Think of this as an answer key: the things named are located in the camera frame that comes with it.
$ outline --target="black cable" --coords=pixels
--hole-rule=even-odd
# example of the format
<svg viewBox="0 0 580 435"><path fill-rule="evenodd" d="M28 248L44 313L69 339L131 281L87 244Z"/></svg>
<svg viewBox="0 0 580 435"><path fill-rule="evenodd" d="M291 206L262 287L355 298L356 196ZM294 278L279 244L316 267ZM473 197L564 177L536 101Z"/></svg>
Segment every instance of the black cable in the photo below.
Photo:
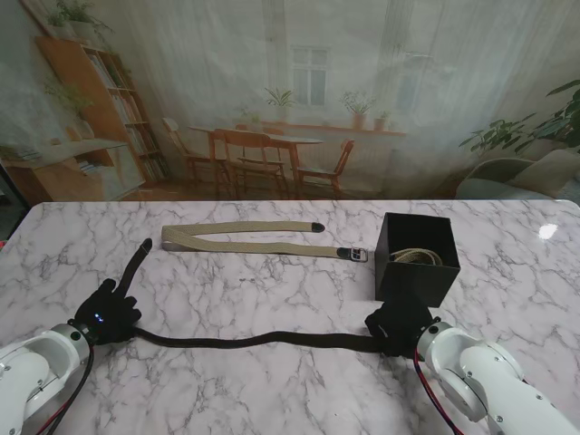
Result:
<svg viewBox="0 0 580 435"><path fill-rule="evenodd" d="M79 395L79 392L81 392L81 388L83 387L84 383L87 382L87 378L89 377L89 374L91 373L93 362L94 362L94 351L92 349L92 346L89 346L89 359L87 361L87 365L84 367L84 373L82 374L81 381L79 382L79 384L76 386L76 388L72 392L71 397L66 402L66 405L64 406L63 410L60 411L58 414L58 417L56 417L54 419L54 423L51 426L51 428L48 430L46 435L53 435L54 434L54 432L56 431L56 428L58 428L58 425L61 423L61 420L63 419L64 414L66 414L66 412L69 410L69 408L71 408L71 405L73 404L74 400L76 399L76 396Z"/></svg>
<svg viewBox="0 0 580 435"><path fill-rule="evenodd" d="M350 333L291 333L274 331L255 337L239 340L223 340L219 338L169 338L150 333L134 327L135 335L148 342L165 347L206 347L212 349L240 349L258 346L259 344L281 342L297 344L322 349L342 348L356 352L384 353L388 349L388 340L378 340L368 335L353 335Z"/></svg>

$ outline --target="red cable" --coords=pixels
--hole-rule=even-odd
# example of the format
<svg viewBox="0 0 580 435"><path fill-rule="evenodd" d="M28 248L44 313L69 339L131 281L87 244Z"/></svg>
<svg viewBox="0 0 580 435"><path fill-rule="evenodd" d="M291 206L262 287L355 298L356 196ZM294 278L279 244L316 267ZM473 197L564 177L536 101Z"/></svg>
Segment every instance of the red cable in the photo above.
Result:
<svg viewBox="0 0 580 435"><path fill-rule="evenodd" d="M58 417L58 414L60 414L60 413L63 411L64 407L66 406L66 404L67 404L68 402L69 402L69 401L66 401L66 402L63 404L63 406L61 406L61 407L58 409L58 411L57 411L57 412L55 412L55 413L54 413L54 414L51 416L51 418L50 418L50 419L48 419L48 420L46 421L46 423L43 425L43 427L42 427L42 428L40 428L40 429L39 429L39 430L36 432L36 435L40 435L41 433L43 433L43 432L46 430L46 428L48 428L48 427L50 426L50 424L51 424L51 423L54 421L54 419L55 419L56 417Z"/></svg>
<svg viewBox="0 0 580 435"><path fill-rule="evenodd" d="M455 426L455 424L451 420L450 416L447 415L447 412L445 412L445 410L443 410L443 407L441 406L441 403L437 399L437 396L435 396L435 393L433 392L433 390L429 386L429 383L427 382L427 379L425 378L425 375L423 374L423 372L421 371L421 367L419 366L419 353L417 352L417 349L415 349L415 354L413 356L413 365L415 366L415 371L419 375L420 383L423 384L423 388L425 389L425 392L427 392L427 395L429 396L429 398L433 402L433 405L435 405L435 408L437 409L439 414L441 414L441 417L443 417L443 420L445 420L445 422L449 425L451 430L453 430L453 432L456 435L464 435L463 432L461 430L459 430L457 428L457 426Z"/></svg>

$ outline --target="windowsill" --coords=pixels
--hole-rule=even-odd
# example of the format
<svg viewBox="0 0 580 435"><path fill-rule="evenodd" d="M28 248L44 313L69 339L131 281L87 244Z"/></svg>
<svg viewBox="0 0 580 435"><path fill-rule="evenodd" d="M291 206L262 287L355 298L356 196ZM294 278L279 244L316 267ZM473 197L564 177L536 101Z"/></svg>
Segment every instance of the windowsill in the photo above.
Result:
<svg viewBox="0 0 580 435"><path fill-rule="evenodd" d="M383 136L406 136L407 133L400 131L387 131L387 130L356 130L348 127L334 127L332 125L308 125L308 124L290 124L288 122L280 121L262 121L265 125L271 125L280 128L291 128L291 129L306 129L306 130L323 130L323 131L349 131L354 133L368 133L368 134L378 134Z"/></svg>

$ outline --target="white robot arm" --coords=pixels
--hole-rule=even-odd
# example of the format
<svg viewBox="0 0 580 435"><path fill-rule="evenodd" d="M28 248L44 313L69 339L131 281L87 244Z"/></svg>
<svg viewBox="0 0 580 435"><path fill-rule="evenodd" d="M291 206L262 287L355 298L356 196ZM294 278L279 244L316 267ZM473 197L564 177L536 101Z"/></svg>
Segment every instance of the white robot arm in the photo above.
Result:
<svg viewBox="0 0 580 435"><path fill-rule="evenodd" d="M88 356L89 344L68 324L0 349L0 434L19 435Z"/></svg>
<svg viewBox="0 0 580 435"><path fill-rule="evenodd" d="M438 322L421 335L417 351L453 405L471 421L488 418L491 435L580 434L497 343Z"/></svg>

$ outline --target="dining table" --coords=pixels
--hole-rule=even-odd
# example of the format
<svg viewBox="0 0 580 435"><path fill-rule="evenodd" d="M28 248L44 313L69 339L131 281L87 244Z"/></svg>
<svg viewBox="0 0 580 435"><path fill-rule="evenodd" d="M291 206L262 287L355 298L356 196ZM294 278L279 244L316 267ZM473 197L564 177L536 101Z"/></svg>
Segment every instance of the dining table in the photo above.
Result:
<svg viewBox="0 0 580 435"><path fill-rule="evenodd" d="M216 128L197 125L190 125L189 128L193 131L201 131L208 135L209 159L211 160L212 172L214 174L214 185L215 185L214 189L216 199L219 199L219 185L218 185L219 168L216 161L216 138L214 135L214 131L216 130ZM288 150L288 154L290 155L290 166L292 168L292 178L294 180L295 186L295 198L301 199L302 186L300 183L300 179L298 177L298 168L300 168L300 158L298 157L298 145L315 145L323 143L323 141L319 139L299 138L295 136L285 136L278 134L267 134L267 136L270 138L272 144L275 147L281 150Z"/></svg>

